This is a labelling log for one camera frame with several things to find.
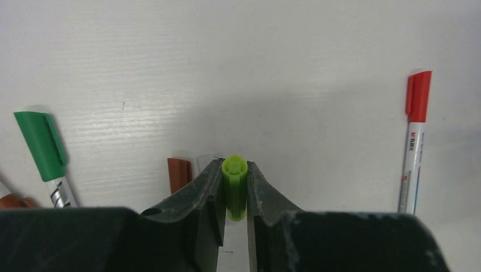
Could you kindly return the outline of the green cap marker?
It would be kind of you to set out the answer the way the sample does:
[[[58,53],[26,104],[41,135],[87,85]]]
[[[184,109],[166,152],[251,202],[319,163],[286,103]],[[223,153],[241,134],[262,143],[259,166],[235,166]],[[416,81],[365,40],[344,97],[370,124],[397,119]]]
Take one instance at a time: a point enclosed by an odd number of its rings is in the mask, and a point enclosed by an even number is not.
[[[66,177],[68,156],[53,117],[49,113],[34,111],[15,112],[14,117],[53,207],[77,207]]]

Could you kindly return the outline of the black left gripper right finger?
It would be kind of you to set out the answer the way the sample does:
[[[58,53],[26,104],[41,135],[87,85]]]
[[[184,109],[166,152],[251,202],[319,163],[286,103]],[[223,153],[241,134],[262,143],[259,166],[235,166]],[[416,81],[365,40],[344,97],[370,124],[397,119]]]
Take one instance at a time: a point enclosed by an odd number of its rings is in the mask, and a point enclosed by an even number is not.
[[[385,212],[304,211],[248,163],[251,271],[448,271],[416,217]]]

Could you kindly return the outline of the brown marker cap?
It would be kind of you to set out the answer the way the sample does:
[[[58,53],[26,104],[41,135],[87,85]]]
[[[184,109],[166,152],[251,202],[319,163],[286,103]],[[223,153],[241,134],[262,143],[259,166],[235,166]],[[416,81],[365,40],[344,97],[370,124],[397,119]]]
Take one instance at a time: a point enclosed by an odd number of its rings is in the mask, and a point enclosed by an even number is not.
[[[171,194],[193,180],[192,163],[189,160],[168,158],[167,165]]]

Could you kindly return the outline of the clear pen cap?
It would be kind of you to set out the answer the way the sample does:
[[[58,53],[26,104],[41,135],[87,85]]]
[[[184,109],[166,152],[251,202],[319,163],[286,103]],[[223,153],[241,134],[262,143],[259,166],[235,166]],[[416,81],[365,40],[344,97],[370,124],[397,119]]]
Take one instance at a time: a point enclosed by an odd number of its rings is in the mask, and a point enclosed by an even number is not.
[[[206,155],[201,155],[196,158],[196,163],[197,163],[197,169],[199,173],[201,173],[209,164],[212,160],[215,160],[217,158],[216,154],[206,154]]]

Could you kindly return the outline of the light green marker cap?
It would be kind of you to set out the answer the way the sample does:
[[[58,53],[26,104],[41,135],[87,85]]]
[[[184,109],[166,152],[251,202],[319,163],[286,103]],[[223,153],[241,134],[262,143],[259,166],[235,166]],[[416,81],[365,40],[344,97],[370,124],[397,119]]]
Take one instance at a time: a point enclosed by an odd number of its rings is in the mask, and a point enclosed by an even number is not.
[[[240,222],[246,213],[248,164],[240,155],[231,155],[221,166],[227,215]]]

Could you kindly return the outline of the red cap marker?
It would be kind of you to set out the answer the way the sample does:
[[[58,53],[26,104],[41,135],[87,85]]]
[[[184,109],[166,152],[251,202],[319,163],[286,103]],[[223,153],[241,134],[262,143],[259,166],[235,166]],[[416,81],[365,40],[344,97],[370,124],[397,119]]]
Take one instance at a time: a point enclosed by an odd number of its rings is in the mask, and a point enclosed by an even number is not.
[[[400,213],[413,215],[416,212],[431,79],[429,70],[408,77],[405,107],[408,127],[400,183]]]

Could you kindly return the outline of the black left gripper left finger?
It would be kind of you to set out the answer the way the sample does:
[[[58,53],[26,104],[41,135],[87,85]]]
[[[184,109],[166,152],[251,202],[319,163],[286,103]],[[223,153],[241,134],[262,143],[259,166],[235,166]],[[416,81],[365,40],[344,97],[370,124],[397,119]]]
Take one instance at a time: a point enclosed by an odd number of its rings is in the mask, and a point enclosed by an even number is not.
[[[2,271],[216,271],[222,159],[137,213],[125,207],[1,211]]]

